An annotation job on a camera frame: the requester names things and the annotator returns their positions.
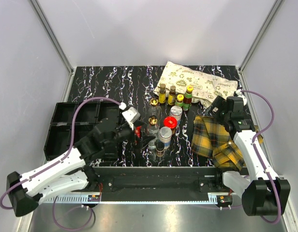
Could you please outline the small dark spice jar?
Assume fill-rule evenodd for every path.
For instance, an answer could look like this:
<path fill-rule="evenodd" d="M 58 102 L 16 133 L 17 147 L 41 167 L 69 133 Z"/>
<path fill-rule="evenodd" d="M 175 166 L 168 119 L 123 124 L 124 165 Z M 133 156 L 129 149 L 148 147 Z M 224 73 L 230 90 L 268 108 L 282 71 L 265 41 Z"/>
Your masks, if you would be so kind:
<path fill-rule="evenodd" d="M 156 156 L 162 157 L 164 155 L 165 146 L 163 142 L 156 143 Z"/>

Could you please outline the short green label sauce bottle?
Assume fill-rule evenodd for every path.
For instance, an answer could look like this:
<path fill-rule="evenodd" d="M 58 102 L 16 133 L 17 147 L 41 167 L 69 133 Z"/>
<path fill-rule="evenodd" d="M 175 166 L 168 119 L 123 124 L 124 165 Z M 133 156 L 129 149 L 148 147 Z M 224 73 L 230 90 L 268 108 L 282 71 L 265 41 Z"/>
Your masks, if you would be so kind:
<path fill-rule="evenodd" d="M 178 94 L 175 101 L 175 106 L 182 107 L 183 106 L 184 96 L 182 94 Z"/>

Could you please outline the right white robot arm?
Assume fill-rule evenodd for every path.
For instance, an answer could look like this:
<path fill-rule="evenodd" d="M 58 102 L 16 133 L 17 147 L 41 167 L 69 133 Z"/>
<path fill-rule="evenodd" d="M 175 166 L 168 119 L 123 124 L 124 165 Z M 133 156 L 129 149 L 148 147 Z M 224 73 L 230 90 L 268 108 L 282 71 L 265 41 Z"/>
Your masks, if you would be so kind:
<path fill-rule="evenodd" d="M 248 216 L 282 216 L 291 187 L 269 164 L 254 124 L 244 112 L 244 99 L 218 96 L 209 112 L 224 126 L 239 148 L 250 177 L 246 179 L 238 172 L 227 171 L 214 179 L 215 188 L 221 192 L 232 189 L 241 198 L 243 210 Z"/>

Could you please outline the red lid chili jar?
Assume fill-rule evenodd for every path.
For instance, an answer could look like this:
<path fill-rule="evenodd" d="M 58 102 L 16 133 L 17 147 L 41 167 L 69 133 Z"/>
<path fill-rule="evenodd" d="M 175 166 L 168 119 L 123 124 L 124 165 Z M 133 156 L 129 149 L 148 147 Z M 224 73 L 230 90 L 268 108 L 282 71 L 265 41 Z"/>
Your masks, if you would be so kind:
<path fill-rule="evenodd" d="M 135 128 L 134 133 L 135 133 L 135 145 L 139 145 L 142 140 L 142 126 L 138 126 Z"/>
<path fill-rule="evenodd" d="M 177 125 L 178 125 L 178 122 L 177 122 L 176 118 L 174 118 L 173 116 L 167 116 L 164 119 L 163 124 L 164 124 L 165 127 L 170 128 L 173 135 L 175 134 L 176 129 L 177 129 Z"/>

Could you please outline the clear pump bottle gold top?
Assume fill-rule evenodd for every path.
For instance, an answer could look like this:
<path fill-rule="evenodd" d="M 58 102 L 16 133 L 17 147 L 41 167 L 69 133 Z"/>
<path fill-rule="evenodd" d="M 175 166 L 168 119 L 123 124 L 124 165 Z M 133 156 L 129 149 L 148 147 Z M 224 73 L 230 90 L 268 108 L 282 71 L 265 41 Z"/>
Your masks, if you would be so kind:
<path fill-rule="evenodd" d="M 148 109 L 149 117 L 156 117 L 158 121 L 161 120 L 161 108 L 159 106 L 159 101 L 157 98 L 151 98 L 149 102 L 149 109 Z"/>

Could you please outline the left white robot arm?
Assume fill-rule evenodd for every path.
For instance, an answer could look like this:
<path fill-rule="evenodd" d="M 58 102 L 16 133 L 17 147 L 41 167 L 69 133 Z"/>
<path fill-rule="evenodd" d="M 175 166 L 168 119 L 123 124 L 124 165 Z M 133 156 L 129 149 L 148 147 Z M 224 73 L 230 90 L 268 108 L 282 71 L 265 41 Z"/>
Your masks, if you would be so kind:
<path fill-rule="evenodd" d="M 34 211 L 44 201 L 74 190 L 94 191 L 99 185 L 94 170 L 90 167 L 96 159 L 118 157 L 119 144 L 130 142 L 145 147 L 153 135 L 137 136 L 135 129 L 143 122 L 124 123 L 118 126 L 104 119 L 62 155 L 30 172 L 7 175 L 6 191 L 10 209 L 16 217 Z"/>

